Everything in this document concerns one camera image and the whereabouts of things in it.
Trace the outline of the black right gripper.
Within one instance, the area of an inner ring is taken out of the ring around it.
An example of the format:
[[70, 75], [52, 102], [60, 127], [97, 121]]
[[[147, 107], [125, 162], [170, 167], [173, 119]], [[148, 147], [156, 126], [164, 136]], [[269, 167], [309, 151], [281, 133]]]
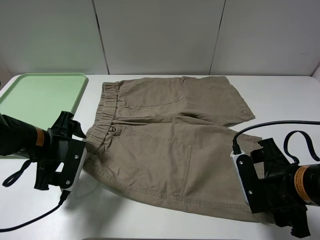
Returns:
[[258, 196], [253, 199], [253, 213], [273, 215], [278, 227], [291, 227], [294, 237], [311, 235], [306, 204], [294, 190], [294, 171], [297, 163], [290, 163], [272, 138], [260, 140], [260, 149], [251, 152], [254, 163], [263, 163], [264, 178], [258, 180]]

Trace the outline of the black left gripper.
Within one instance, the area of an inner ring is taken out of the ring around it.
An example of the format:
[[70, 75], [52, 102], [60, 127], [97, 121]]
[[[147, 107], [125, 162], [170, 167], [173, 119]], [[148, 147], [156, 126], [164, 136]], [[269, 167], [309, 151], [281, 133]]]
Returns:
[[71, 112], [62, 111], [53, 126], [45, 131], [45, 149], [36, 160], [35, 189], [48, 190], [50, 185], [60, 187], [59, 178], [68, 141], [71, 141], [73, 136], [86, 138], [81, 124], [73, 120], [73, 117]]

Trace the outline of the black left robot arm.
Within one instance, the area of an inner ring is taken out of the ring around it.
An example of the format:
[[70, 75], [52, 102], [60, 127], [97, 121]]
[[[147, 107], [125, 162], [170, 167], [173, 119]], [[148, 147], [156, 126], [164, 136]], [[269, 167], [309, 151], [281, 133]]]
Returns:
[[58, 186], [72, 192], [79, 179], [87, 154], [86, 135], [71, 112], [62, 111], [47, 130], [8, 115], [0, 116], [0, 154], [27, 160], [21, 169], [4, 180], [2, 185], [13, 185], [31, 163], [36, 163], [34, 188], [46, 191]]

